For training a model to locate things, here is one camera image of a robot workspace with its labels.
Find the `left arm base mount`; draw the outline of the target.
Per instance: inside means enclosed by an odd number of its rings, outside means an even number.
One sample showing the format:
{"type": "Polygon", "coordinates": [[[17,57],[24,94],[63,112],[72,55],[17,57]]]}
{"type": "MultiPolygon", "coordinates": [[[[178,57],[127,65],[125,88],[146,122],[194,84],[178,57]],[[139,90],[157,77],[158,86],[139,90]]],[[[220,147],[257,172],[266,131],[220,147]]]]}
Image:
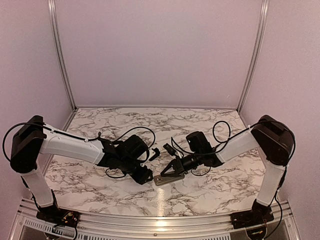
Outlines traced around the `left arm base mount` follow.
{"type": "Polygon", "coordinates": [[[36,218],[55,224],[57,226],[67,226],[75,228],[78,225],[80,213],[78,211],[61,209],[53,214],[44,214],[43,212],[37,212],[36,218]]]}

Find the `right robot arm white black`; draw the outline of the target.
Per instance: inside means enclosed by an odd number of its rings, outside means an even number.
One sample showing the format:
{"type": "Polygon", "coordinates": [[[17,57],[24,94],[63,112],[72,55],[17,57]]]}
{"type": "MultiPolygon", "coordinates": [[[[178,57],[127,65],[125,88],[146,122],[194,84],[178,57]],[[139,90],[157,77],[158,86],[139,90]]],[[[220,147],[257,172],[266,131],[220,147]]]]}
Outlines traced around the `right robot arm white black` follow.
{"type": "Polygon", "coordinates": [[[165,169],[155,177],[157,186],[183,179],[188,171],[203,165],[217,168],[224,163],[253,149],[260,149],[265,156],[265,174],[259,193],[248,212],[247,219],[258,224],[267,216],[270,205],[281,188],[287,165],[296,149],[294,133],[283,123],[269,115],[243,131],[219,141],[212,147],[204,133],[195,131],[186,136],[190,151],[186,156],[176,156],[165,169]]]}

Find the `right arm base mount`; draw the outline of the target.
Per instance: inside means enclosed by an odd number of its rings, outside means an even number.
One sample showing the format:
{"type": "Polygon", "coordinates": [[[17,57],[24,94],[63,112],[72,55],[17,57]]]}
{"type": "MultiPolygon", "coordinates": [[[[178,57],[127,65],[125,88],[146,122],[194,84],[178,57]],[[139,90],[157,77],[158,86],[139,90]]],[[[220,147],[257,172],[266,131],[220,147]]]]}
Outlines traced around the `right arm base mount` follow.
{"type": "Polygon", "coordinates": [[[275,219],[271,210],[268,210],[265,214],[262,214],[260,211],[252,209],[234,212],[230,215],[230,218],[234,229],[263,225],[275,219]]]}

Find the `white remote control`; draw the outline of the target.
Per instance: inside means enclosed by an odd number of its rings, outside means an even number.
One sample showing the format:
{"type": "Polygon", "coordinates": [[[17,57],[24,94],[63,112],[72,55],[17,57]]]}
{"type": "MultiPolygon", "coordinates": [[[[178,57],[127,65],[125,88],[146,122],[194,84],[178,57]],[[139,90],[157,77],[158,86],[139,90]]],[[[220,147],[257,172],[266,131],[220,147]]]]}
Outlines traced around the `white remote control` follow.
{"type": "Polygon", "coordinates": [[[175,177],[170,177],[170,176],[161,176],[159,175],[155,175],[153,180],[156,186],[163,186],[166,184],[170,184],[179,180],[182,180],[185,178],[184,174],[180,174],[179,176],[175,176],[175,177]]]}

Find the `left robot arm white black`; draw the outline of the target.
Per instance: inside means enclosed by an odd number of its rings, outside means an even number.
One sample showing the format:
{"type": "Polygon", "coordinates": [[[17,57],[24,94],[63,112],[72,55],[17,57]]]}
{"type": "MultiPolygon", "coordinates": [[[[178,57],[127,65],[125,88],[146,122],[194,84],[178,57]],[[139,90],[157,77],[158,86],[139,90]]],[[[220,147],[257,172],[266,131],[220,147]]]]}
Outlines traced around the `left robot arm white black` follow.
{"type": "Polygon", "coordinates": [[[30,190],[38,211],[53,223],[60,222],[64,215],[58,207],[55,194],[38,169],[40,154],[58,155],[110,170],[120,170],[140,185],[153,179],[153,172],[144,163],[153,161],[160,151],[147,146],[135,134],[124,141],[111,141],[100,135],[84,138],[45,124],[40,115],[17,126],[20,129],[12,138],[11,154],[7,159],[30,190]]]}

